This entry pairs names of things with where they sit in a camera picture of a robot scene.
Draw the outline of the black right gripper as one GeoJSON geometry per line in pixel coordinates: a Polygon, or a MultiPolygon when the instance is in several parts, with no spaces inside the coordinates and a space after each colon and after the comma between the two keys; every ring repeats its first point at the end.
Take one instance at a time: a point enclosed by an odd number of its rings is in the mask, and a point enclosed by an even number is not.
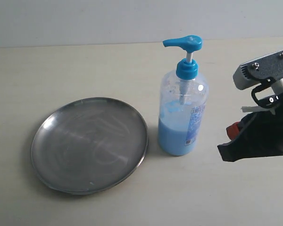
{"type": "Polygon", "coordinates": [[[283,93],[272,97],[273,108],[257,106],[241,121],[226,128],[228,138],[233,140],[217,146],[223,161],[283,155],[283,93]],[[243,138],[235,139],[241,130],[243,138]]]}

